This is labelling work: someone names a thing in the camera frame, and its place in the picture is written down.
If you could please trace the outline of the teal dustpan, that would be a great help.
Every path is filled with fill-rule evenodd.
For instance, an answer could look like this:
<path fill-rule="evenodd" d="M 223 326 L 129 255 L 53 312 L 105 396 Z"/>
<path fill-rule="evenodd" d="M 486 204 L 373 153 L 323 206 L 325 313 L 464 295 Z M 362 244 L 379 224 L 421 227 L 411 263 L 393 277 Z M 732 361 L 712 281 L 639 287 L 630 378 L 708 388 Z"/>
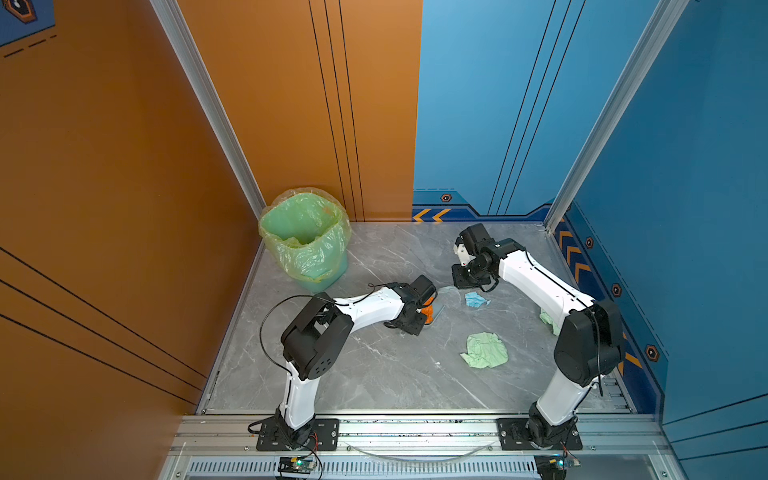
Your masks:
<path fill-rule="evenodd" d="M 435 295 L 430 300 L 428 305 L 430 305 L 430 304 L 432 304 L 434 306 L 434 321 L 435 321 L 439 317 L 439 315 L 442 313 L 444 308 L 445 308 L 445 299 L 442 298 L 442 297 L 439 297 L 438 295 Z"/>

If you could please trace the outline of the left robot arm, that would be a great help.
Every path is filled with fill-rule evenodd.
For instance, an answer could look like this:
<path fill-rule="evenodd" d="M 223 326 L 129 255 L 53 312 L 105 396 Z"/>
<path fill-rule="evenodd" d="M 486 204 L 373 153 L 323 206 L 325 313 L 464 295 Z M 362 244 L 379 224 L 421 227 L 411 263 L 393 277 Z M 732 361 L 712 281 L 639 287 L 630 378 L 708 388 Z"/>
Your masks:
<path fill-rule="evenodd" d="M 320 378 L 349 337 L 376 324 L 418 336 L 433 321 L 437 296 L 432 281 L 421 275 L 410 283 L 373 285 L 356 297 L 332 298 L 324 292 L 310 297 L 280 339 L 287 378 L 275 422 L 290 446 L 311 438 Z"/>

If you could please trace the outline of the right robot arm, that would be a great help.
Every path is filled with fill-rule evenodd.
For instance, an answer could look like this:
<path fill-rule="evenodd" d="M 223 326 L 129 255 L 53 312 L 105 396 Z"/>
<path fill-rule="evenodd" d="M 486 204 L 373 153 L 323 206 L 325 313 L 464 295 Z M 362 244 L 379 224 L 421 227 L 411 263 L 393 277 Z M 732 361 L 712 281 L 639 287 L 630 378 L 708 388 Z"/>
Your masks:
<path fill-rule="evenodd" d="M 512 239 L 475 242 L 464 237 L 456 240 L 453 250 L 459 259 L 452 266 L 457 288 L 506 282 L 550 319 L 557 336 L 556 370 L 544 394 L 532 404 L 525 430 L 536 448 L 566 444 L 575 430 L 578 407 L 625 357 L 619 307 L 572 287 Z"/>

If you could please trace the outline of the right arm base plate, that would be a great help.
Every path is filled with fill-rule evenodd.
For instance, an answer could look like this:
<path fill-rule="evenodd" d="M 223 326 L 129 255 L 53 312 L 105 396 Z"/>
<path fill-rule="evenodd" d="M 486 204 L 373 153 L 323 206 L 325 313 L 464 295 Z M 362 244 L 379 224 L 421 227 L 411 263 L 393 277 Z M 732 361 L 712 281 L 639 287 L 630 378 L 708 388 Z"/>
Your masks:
<path fill-rule="evenodd" d="M 499 418 L 496 420 L 501 448 L 512 450 L 579 451 L 583 449 L 576 416 L 562 425 L 552 426 L 539 418 Z"/>

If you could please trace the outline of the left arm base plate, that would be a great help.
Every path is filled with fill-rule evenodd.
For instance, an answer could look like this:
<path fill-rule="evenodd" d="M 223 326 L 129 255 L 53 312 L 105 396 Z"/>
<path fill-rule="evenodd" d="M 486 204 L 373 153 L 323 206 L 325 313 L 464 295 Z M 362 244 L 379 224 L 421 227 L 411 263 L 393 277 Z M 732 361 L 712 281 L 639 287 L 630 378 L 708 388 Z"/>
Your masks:
<path fill-rule="evenodd" d="M 292 430 L 275 417 L 269 417 L 258 424 L 255 433 L 256 450 L 264 452 L 313 450 L 336 451 L 339 440 L 340 422 L 336 418 L 316 418 L 308 424 Z"/>

